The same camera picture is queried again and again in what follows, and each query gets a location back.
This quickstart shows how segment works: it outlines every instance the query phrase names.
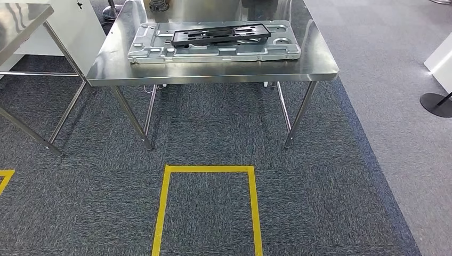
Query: metal panel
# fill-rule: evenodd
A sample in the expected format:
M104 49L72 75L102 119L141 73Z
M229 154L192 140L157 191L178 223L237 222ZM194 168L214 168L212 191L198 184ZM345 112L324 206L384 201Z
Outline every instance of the metal panel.
M301 55L290 23L285 20L262 21L271 36L209 45L189 44L173 47L171 38L178 30L219 26L255 25L255 21L144 23L138 29L128 59L132 63L232 62L298 59Z
M0 3L0 65L52 13L49 4Z

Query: yellow floor marking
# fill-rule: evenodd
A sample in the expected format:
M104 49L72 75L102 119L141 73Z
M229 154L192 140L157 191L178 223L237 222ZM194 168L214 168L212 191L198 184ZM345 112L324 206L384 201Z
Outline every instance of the yellow floor marking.
M160 205L158 208L154 242L152 243L152 256L160 255L162 244L163 223L165 221L166 200L172 172L246 172L248 173L249 196L251 200L251 218L253 222L254 254L262 256L261 223L259 220L259 207L257 205L256 177L253 166L165 166L163 174L162 191L160 192Z
M14 170L0 170L0 176L3 176L2 182L0 182L0 195L5 189L8 182L10 182L11 176L13 176Z

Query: table leg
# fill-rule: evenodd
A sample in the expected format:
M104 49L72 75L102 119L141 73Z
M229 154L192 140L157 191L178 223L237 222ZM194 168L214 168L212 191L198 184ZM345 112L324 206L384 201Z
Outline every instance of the table leg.
M306 91L306 94L304 95L304 99L303 99L303 102L301 102L301 106L296 115L295 122L292 125L292 128L290 129L290 132L289 132L289 136L287 137L286 143L284 144L285 148L290 148L293 146L293 139L294 139L295 133L298 130L298 127L300 125L303 114L306 112L306 108L308 107L312 94L314 93L314 90L316 89L316 85L317 85L317 81L311 81L309 83L308 91Z
M58 156L63 155L63 153L60 150L58 150L58 148L56 148L55 146L50 144L48 141L46 141L44 138L42 138L39 134L37 134L35 131L33 131L30 127L28 127L26 124L24 124L21 120L17 119L17 117L8 113L6 111L6 109L2 108L1 106L0 106L0 115L4 116L6 119L11 121L17 127L21 128L24 132L26 132L28 135L33 137L37 142L42 144L44 147L50 149L56 155L58 155Z
M74 69L74 71L77 73L77 75L83 80L83 82L85 82L86 84L88 84L90 87L90 93L94 93L95 89L91 86L91 84L88 82L88 79L86 79L85 75L83 74L82 70L79 68L79 66L77 65L77 63L75 63L75 60L72 58L72 56L70 55L68 49L66 49L66 47L64 46L63 42L60 40L60 38L58 37L58 35L55 33L55 31L53 30L53 28L50 26L50 24L46 21L43 23L44 28L47 30L48 34L50 35L50 37L53 39L53 41L55 42L55 44L58 46L58 48L60 49L60 51L64 54L64 56L66 57L66 59L68 60L69 64L71 65L72 69Z
M69 106L66 108L66 110L63 113L63 116L60 118L60 121L58 122L58 125L56 126L55 130L53 130L52 135L50 136L49 142L53 143L55 139L58 136L58 133L60 133L61 128L63 127L64 123L69 117L69 114L71 113L72 109L75 106L75 103L77 103L78 98L80 98L80 95L83 91L83 88L85 88L86 82L83 81L80 87L77 89L77 92L73 96Z
M154 85L152 89L151 101L149 101L148 114L146 115L146 122L144 124L144 135L148 135L149 132L149 124L151 123L152 117L152 108L154 107L155 95L157 93L157 84Z
M136 119L135 115L133 114L132 109L130 108L129 104L127 103L126 98L123 95L123 92L118 86L112 86L111 89L113 90L113 94L115 95L116 99L119 101L119 105L123 108L126 115L129 117L130 121L132 122L133 127L135 128L138 135L141 137L141 140L144 142L144 146L152 150L153 147L151 145L151 142L149 142L148 137L143 132L143 128L141 127L140 123Z

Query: black round base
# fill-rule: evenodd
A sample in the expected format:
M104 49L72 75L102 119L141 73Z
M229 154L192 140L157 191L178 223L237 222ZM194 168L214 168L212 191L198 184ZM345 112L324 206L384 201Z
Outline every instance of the black round base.
M123 9L122 5L117 5L115 4L115 9L116 9L116 13L113 11L113 8L111 8L111 6L107 6L105 7L105 9L103 9L102 11L102 16L105 20L116 20L117 18L117 14L119 14L121 12L121 10Z
M452 101L446 100L442 105L438 106L438 102L444 99L444 96L436 93L426 93L419 100L422 107L428 112L440 117L452 117Z

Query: gray carpet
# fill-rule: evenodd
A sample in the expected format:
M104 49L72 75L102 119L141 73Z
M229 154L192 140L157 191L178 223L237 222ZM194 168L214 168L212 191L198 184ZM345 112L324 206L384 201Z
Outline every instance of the gray carpet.
M27 56L15 69L70 67ZM7 76L0 102L48 137L79 82ZM291 118L306 86L282 85ZM150 95L123 89L142 122ZM290 150L277 92L258 83L158 90L155 151L105 88L84 92L62 129L64 158L1 118L0 169L16 172L0 196L0 255L149 255L165 164L254 165L264 255L417 255L338 91L339 79L320 83ZM253 255L248 194L240 173L172 174L160 255Z
M452 32L452 5L305 0L419 249L452 252L452 119L425 111L446 91L424 61Z

